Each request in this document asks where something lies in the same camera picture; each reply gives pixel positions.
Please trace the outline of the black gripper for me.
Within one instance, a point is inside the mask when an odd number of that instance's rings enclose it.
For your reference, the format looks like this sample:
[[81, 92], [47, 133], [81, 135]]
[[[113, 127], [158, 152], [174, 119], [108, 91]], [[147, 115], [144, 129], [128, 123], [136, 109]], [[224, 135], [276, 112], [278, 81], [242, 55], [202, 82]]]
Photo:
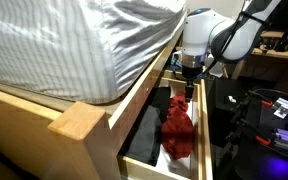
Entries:
[[185, 99], [187, 101], [190, 101], [192, 99], [193, 92], [194, 92], [194, 81], [191, 79], [188, 79], [185, 85]]

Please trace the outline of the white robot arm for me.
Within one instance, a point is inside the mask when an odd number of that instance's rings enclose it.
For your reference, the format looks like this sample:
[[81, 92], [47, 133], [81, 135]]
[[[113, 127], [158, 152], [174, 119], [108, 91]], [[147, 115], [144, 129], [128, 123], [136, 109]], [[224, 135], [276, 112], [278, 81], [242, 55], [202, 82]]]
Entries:
[[250, 0], [236, 19], [200, 8], [185, 18], [182, 45], [182, 75], [185, 99], [193, 95], [193, 81], [205, 76], [217, 62], [232, 62], [249, 55], [262, 31], [272, 24], [282, 0]]

